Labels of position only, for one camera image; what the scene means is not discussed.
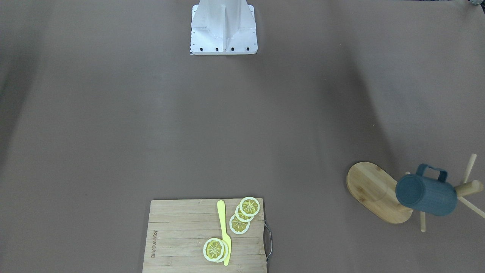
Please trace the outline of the dark teal cup yellow inside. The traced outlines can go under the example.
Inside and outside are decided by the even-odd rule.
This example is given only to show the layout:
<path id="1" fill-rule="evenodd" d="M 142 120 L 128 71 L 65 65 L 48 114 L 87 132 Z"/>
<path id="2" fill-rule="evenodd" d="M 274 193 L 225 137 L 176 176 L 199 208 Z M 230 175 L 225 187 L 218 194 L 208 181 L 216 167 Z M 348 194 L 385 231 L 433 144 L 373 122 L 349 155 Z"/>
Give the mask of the dark teal cup yellow inside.
<path id="1" fill-rule="evenodd" d="M 447 182 L 447 171 L 424 163 L 415 173 L 400 178 L 395 194 L 403 206 L 441 217 L 452 213 L 458 203 L 455 188 Z"/>

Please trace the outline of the wooden cup storage rack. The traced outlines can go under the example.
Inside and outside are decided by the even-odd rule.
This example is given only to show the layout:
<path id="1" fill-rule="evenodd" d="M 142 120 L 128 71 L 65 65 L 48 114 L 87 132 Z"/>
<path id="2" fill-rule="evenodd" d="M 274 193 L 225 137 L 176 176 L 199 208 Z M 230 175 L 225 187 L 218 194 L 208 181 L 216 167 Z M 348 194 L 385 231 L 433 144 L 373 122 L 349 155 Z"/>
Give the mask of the wooden cup storage rack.
<path id="1" fill-rule="evenodd" d="M 483 217 L 484 211 L 466 199 L 467 196 L 484 190 L 484 185 L 481 181 L 468 181 L 476 158 L 476 154 L 471 154 L 461 183 L 453 187 L 458 196 L 458 203 L 464 204 Z M 425 232 L 426 215 L 431 214 L 410 209 L 400 204 L 395 194 L 398 181 L 374 163 L 358 162 L 350 167 L 346 177 L 346 186 L 350 194 L 360 204 L 387 223 L 405 223 L 410 219 L 413 212 L 419 212 L 420 230 Z"/>

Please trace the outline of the yellow plastic knife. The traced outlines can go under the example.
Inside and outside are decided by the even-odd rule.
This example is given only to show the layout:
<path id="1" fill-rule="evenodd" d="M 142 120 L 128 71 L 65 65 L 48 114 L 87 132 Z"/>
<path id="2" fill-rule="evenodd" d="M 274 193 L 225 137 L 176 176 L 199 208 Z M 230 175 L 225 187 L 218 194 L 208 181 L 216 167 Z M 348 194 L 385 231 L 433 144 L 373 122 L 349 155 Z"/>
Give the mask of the yellow plastic knife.
<path id="1" fill-rule="evenodd" d="M 227 216 L 224 200 L 219 200 L 217 202 L 217 213 L 221 227 L 222 239 L 228 245 L 227 257 L 224 259 L 223 263 L 224 266 L 228 266 L 232 254 L 232 239 L 227 233 Z"/>

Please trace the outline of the middle overlapping lemon slice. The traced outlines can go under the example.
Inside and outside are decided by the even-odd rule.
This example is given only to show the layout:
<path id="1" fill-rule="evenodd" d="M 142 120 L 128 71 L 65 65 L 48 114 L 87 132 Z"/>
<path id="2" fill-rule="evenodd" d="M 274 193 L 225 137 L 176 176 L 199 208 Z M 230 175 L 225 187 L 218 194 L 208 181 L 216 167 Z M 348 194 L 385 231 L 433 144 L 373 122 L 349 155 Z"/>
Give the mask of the middle overlapping lemon slice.
<path id="1" fill-rule="evenodd" d="M 236 215 L 235 218 L 237 218 L 239 221 L 244 222 L 244 223 L 248 223 L 248 222 L 252 221 L 253 218 L 255 217 L 255 216 L 247 216 L 247 215 L 245 215 L 241 211 L 240 205 L 238 205 L 236 207 L 236 209 L 235 209 L 235 215 Z"/>

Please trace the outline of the overlapping lemon slice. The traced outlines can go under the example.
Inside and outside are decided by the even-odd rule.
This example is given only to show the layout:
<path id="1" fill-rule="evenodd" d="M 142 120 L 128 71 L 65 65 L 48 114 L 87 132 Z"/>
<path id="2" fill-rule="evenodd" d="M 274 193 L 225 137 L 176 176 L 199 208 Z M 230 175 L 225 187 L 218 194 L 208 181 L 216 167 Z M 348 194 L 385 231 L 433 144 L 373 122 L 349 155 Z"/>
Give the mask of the overlapping lemon slice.
<path id="1" fill-rule="evenodd" d="M 240 205 L 238 205 L 236 207 L 236 209 L 235 209 L 235 215 L 236 215 L 235 218 L 237 218 L 239 221 L 244 222 L 244 223 L 248 223 L 248 222 L 252 221 L 253 218 L 255 217 L 255 216 L 247 216 L 247 215 L 245 215 L 241 211 Z"/>
<path id="2" fill-rule="evenodd" d="M 241 235 L 247 232 L 250 227 L 250 221 L 241 221 L 235 214 L 229 220 L 229 228 L 232 233 Z"/>

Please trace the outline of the upper overlapping lemon slice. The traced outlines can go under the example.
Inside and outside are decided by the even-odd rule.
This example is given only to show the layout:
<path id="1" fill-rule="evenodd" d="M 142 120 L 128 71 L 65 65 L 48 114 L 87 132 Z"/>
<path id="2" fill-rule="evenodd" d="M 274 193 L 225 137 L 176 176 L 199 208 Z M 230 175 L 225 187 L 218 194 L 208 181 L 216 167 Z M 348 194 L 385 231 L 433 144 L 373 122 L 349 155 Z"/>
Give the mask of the upper overlapping lemon slice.
<path id="1" fill-rule="evenodd" d="M 241 221 L 235 214 L 229 220 L 229 228 L 232 233 L 241 235 L 247 232 L 250 227 L 250 221 Z"/>

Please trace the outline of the bamboo cutting board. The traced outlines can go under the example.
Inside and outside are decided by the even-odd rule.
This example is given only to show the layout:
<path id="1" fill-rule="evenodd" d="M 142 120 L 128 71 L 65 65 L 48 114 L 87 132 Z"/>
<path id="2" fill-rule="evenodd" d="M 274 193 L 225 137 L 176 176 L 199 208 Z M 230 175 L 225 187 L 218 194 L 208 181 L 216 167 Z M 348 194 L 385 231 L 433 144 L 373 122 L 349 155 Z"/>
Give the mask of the bamboo cutting board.
<path id="1" fill-rule="evenodd" d="M 229 220 L 243 198 L 194 200 L 153 200 L 150 204 L 147 240 L 142 271 L 144 273 L 265 273 L 273 252 L 272 233 L 264 214 L 250 221 L 246 233 L 237 235 L 229 228 Z M 232 239 L 228 266 L 209 262 L 203 255 L 205 242 L 222 239 L 217 202 L 224 200 L 227 233 Z"/>

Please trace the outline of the lemon slice beside knife blade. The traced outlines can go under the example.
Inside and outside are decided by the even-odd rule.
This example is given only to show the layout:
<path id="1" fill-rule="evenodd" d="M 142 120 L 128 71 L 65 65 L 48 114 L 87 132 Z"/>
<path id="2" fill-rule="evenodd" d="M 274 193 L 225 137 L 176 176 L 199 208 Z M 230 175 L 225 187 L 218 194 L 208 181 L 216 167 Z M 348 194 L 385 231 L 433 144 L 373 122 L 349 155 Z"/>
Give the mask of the lemon slice beside knife blade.
<path id="1" fill-rule="evenodd" d="M 216 237 L 208 239 L 203 247 L 203 255 L 209 262 L 215 262 L 223 256 L 224 247 L 222 240 Z"/>

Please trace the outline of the lemon slice under knife blade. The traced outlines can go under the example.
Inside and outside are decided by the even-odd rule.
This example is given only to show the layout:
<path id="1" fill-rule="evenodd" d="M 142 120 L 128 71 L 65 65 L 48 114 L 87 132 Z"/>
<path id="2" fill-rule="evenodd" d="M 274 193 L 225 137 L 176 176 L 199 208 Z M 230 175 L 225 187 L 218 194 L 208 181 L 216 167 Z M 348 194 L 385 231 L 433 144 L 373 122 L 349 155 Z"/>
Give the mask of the lemon slice under knife blade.
<path id="1" fill-rule="evenodd" d="M 222 244 L 224 247 L 223 256 L 217 261 L 217 263 L 224 262 L 229 254 L 229 245 L 224 240 L 222 240 Z"/>

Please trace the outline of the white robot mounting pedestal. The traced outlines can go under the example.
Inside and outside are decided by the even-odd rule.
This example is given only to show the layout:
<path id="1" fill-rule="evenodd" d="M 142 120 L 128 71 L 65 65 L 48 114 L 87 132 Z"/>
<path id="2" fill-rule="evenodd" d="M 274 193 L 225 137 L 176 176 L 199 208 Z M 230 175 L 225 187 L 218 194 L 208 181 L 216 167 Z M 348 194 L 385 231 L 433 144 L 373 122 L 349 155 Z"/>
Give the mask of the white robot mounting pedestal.
<path id="1" fill-rule="evenodd" d="M 246 0 L 201 0 L 192 7 L 193 55 L 241 55 L 258 52 L 255 9 Z"/>

